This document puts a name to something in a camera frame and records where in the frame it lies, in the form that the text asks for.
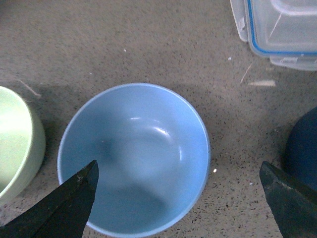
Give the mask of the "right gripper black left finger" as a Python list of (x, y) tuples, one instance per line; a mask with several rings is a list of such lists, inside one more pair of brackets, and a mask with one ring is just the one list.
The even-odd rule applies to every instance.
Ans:
[(80, 238), (95, 201), (96, 160), (0, 228), (2, 238)]

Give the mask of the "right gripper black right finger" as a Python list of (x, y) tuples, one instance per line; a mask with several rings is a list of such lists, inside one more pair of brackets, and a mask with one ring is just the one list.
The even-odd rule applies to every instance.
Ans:
[(260, 179), (266, 201), (284, 238), (317, 236), (317, 192), (264, 161)]

